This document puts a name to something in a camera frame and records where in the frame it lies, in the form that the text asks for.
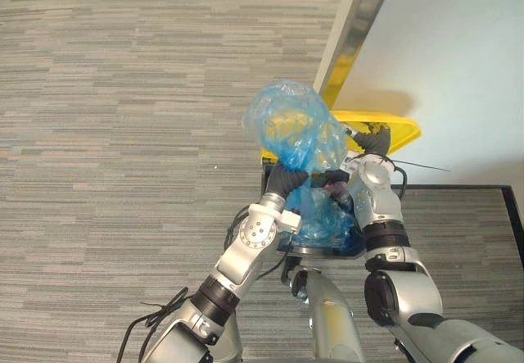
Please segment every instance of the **gray carpet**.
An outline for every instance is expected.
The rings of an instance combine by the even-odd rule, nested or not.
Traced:
[[[197,288],[260,191],[240,115],[272,80],[312,83],[338,2],[0,0],[0,361],[114,361],[139,302]],[[499,191],[412,191],[404,213],[445,314],[522,347]],[[322,267],[369,361],[405,361],[365,313],[363,261]],[[310,356],[277,275],[238,316],[246,358]]]

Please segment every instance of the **yellow bin lid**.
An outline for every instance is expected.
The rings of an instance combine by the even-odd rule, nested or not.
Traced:
[[[337,111],[331,110],[333,116],[341,123],[347,123],[361,132],[371,132],[374,127],[386,125],[391,130],[391,145],[388,154],[412,142],[421,135],[417,122],[408,117],[395,116],[382,111]],[[362,152],[362,148],[349,136],[347,137],[349,150]],[[260,149],[260,157],[276,162],[277,157],[265,149]]]

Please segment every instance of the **black rubber grip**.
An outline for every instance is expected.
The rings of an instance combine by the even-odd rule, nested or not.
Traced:
[[[368,251],[380,247],[410,247],[408,234],[399,221],[370,224],[362,232]]]
[[[207,277],[191,298],[191,303],[202,314],[220,326],[225,325],[239,301],[240,299],[233,292],[211,276]]]
[[[237,295],[225,288],[220,282],[211,276],[208,276],[206,281],[204,281],[198,289],[214,304],[229,314],[235,311],[235,308],[240,301]]]
[[[271,170],[265,192],[276,193],[286,199],[292,190],[299,188],[307,180],[308,176],[307,172],[287,170],[280,162],[277,162]]]
[[[193,303],[202,314],[220,326],[224,326],[228,321],[230,313],[222,310],[200,290],[196,291],[192,296],[191,303]]]

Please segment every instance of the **plastic bag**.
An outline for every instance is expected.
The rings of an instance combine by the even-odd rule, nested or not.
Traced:
[[[322,98],[291,80],[262,89],[244,114],[242,126],[289,170],[338,169],[347,153],[345,131]]]
[[[302,217],[302,226],[293,238],[293,245],[344,251],[350,246],[350,230],[355,222],[346,185],[334,184],[327,188],[309,186],[307,180],[286,200],[286,209],[298,210]],[[337,196],[337,201],[332,199],[332,194]]]

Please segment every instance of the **black mat edge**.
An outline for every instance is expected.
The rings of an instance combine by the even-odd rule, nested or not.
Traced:
[[[391,187],[400,189],[400,184],[393,184]],[[410,189],[499,189],[504,197],[509,222],[513,229],[513,237],[515,238],[515,243],[517,243],[518,254],[521,257],[522,267],[524,268],[524,231],[521,218],[518,215],[515,195],[510,185],[408,184],[407,191]]]

